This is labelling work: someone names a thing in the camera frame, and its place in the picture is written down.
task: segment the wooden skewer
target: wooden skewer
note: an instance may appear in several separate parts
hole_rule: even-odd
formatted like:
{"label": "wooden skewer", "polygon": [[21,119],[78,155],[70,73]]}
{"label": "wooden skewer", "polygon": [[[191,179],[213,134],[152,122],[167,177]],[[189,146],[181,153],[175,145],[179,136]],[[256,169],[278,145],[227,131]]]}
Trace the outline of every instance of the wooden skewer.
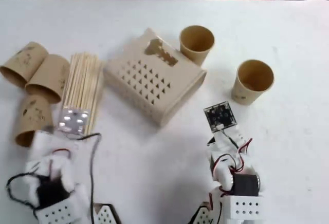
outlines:
{"label": "wooden skewer", "polygon": [[76,53],[71,57],[63,107],[89,110],[89,121],[85,134],[90,134],[94,126],[98,101],[103,88],[102,68],[102,62],[96,55]]}

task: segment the black wire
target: black wire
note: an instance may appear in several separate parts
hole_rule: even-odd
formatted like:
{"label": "black wire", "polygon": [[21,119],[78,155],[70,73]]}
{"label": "black wire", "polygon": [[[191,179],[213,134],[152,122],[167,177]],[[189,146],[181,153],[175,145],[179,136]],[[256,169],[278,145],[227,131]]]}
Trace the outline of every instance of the black wire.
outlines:
{"label": "black wire", "polygon": [[220,216],[218,217],[217,224],[219,224],[219,222],[220,222],[220,220],[221,220],[222,209],[223,209],[223,204],[221,203],[221,211],[220,211]]}
{"label": "black wire", "polygon": [[23,178],[25,176],[35,177],[35,178],[37,178],[40,181],[40,183],[43,182],[43,181],[45,181],[45,180],[49,180],[49,177],[48,176],[44,176],[44,175],[38,175],[35,172],[22,173],[22,174],[17,174],[15,176],[12,176],[10,179],[8,179],[7,184],[6,184],[7,193],[8,193],[9,198],[11,200],[15,201],[15,202],[18,202],[18,203],[20,203],[22,205],[25,205],[25,206],[31,208],[33,210],[33,214],[34,214],[34,216],[36,218],[36,215],[35,215],[36,207],[33,206],[33,204],[31,204],[27,200],[21,200],[21,199],[18,199],[16,197],[14,197],[12,195],[12,193],[11,193],[11,186],[10,185],[11,185],[12,181],[15,180],[15,179],[18,179],[18,178]]}
{"label": "black wire", "polygon": [[226,135],[226,133],[224,132],[224,130],[222,130],[222,133],[231,141],[231,143],[234,145],[234,147],[236,147],[237,149],[239,149],[239,146],[236,144],[236,142],[228,135]]}
{"label": "black wire", "polygon": [[94,136],[98,136],[94,146],[92,153],[90,155],[90,164],[89,164],[89,174],[90,174],[90,181],[91,181],[91,190],[90,190],[90,217],[92,219],[92,224],[95,224],[94,222],[94,174],[93,174],[93,165],[94,165],[94,157],[96,153],[96,149],[98,147],[99,142],[102,140],[102,135],[100,133],[93,133],[81,138],[78,138],[76,140],[85,140]]}

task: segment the white 3d-printed bracket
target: white 3d-printed bracket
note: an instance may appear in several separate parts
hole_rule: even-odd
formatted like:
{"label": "white 3d-printed bracket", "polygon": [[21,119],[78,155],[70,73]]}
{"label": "white 3d-printed bracket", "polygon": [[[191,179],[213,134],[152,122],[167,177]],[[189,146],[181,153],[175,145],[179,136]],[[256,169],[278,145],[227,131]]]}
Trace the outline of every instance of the white 3d-printed bracket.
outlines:
{"label": "white 3d-printed bracket", "polygon": [[224,196],[222,215],[232,220],[262,220],[264,202],[262,197]]}
{"label": "white 3d-printed bracket", "polygon": [[210,224],[212,221],[209,210],[206,207],[201,207],[193,220],[193,224]]}
{"label": "white 3d-printed bracket", "polygon": [[103,205],[97,217],[99,224],[117,224],[109,206]]}
{"label": "white 3d-printed bracket", "polygon": [[80,208],[79,198],[73,192],[69,198],[35,214],[40,224],[67,224],[81,219],[86,213]]}

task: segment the circuit board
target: circuit board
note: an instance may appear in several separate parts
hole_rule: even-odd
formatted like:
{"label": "circuit board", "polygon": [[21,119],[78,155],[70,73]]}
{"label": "circuit board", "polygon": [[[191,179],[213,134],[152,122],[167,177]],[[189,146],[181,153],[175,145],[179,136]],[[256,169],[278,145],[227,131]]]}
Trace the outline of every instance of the circuit board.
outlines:
{"label": "circuit board", "polygon": [[212,133],[237,125],[228,101],[204,109]]}

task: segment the paper cup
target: paper cup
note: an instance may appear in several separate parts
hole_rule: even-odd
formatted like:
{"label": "paper cup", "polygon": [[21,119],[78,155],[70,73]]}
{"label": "paper cup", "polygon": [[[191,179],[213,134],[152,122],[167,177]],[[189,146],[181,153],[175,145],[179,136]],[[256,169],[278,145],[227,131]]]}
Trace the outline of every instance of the paper cup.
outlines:
{"label": "paper cup", "polygon": [[47,55],[48,52],[43,46],[30,42],[1,66],[0,72],[9,82],[24,88]]}
{"label": "paper cup", "polygon": [[180,51],[198,66],[201,66],[215,37],[210,30],[200,25],[192,25],[181,31],[179,36]]}
{"label": "paper cup", "polygon": [[40,95],[49,103],[62,99],[64,86],[69,74],[70,64],[59,55],[49,54],[25,89],[29,94]]}
{"label": "paper cup", "polygon": [[53,126],[48,101],[38,95],[27,96],[21,105],[15,140],[20,146],[29,147],[34,132],[46,126]]}
{"label": "paper cup", "polygon": [[274,82],[272,69],[262,61],[248,60],[237,69],[232,98],[243,105],[250,105]]}

